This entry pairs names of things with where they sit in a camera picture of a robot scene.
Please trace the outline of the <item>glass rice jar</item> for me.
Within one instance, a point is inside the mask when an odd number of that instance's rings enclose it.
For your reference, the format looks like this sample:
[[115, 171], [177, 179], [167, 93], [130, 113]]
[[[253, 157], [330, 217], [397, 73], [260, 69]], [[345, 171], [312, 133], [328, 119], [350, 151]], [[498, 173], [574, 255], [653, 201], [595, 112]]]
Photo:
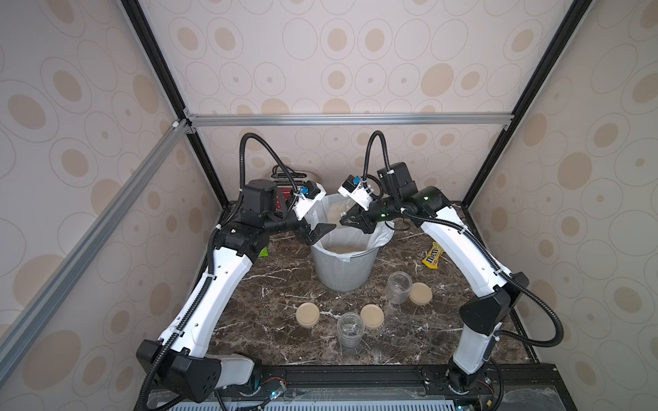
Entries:
[[337, 322], [337, 336], [342, 346], [356, 348], [363, 340], [365, 325], [357, 313], [344, 313]]
[[412, 287], [413, 280], [407, 273], [394, 272], [387, 279], [387, 287], [385, 290], [387, 301], [391, 304], [403, 304], [407, 301]]
[[330, 195], [325, 197], [320, 204], [318, 212], [319, 222], [326, 224], [335, 224], [337, 228], [342, 228], [340, 220], [349, 212], [351, 207], [356, 205], [350, 198], [344, 198], [341, 195]]

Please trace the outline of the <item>beige jar lid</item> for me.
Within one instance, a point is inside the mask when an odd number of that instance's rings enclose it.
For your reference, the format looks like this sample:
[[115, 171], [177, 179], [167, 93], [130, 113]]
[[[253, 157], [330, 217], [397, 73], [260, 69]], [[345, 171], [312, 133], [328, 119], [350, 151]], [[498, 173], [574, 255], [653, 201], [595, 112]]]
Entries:
[[302, 303], [296, 310], [296, 321], [304, 328], [312, 328], [320, 320], [320, 309], [315, 303]]
[[416, 306], [427, 306], [433, 299], [433, 291], [428, 284], [416, 282], [412, 284], [408, 299]]
[[365, 328], [369, 330], [380, 328], [385, 320], [383, 310], [375, 304], [365, 305], [360, 312], [360, 316]]

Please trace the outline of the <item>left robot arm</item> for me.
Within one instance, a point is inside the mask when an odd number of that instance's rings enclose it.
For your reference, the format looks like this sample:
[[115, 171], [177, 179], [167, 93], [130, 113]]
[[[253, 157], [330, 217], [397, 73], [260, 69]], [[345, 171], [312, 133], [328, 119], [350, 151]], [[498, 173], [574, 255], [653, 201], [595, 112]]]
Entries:
[[168, 410], [184, 400], [204, 402], [211, 394], [229, 386], [253, 393], [262, 385], [260, 361], [242, 354], [207, 357], [214, 329], [236, 286], [251, 270], [273, 234], [291, 231], [298, 239], [314, 245], [334, 230], [334, 224], [311, 225], [306, 215], [326, 195], [319, 184], [293, 184], [284, 198], [271, 180], [246, 180], [246, 148], [260, 143], [288, 173], [284, 162], [260, 135], [246, 133], [240, 141], [240, 190], [236, 205], [209, 236], [207, 269], [176, 318], [155, 340], [145, 340], [136, 356], [147, 375], [136, 409], [146, 410], [151, 391], [169, 390], [175, 398], [162, 405]]

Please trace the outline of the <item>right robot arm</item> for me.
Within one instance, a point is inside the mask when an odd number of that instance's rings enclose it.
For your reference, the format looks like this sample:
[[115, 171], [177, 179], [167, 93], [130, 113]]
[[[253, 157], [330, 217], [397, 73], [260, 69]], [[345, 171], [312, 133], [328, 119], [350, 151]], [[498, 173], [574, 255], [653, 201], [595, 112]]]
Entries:
[[[555, 311], [529, 290], [526, 275], [512, 273], [498, 262], [438, 188], [418, 189], [405, 163], [391, 163], [382, 132], [372, 133], [366, 149], [370, 150], [376, 140], [384, 149], [384, 166], [377, 172], [381, 196], [378, 199], [373, 197], [367, 183], [367, 171], [361, 176], [349, 176], [340, 186], [339, 193], [356, 204], [340, 222], [343, 226], [371, 234], [379, 223], [408, 219], [447, 252], [468, 281], [475, 296], [459, 309], [464, 326], [459, 345], [448, 363], [447, 381], [451, 391], [464, 395], [476, 385], [481, 369], [489, 361], [500, 337], [510, 337], [539, 348], [559, 345], [564, 338], [563, 324]], [[527, 296], [548, 315], [555, 327], [553, 337], [535, 340], [503, 330], [503, 320], [521, 296]]]

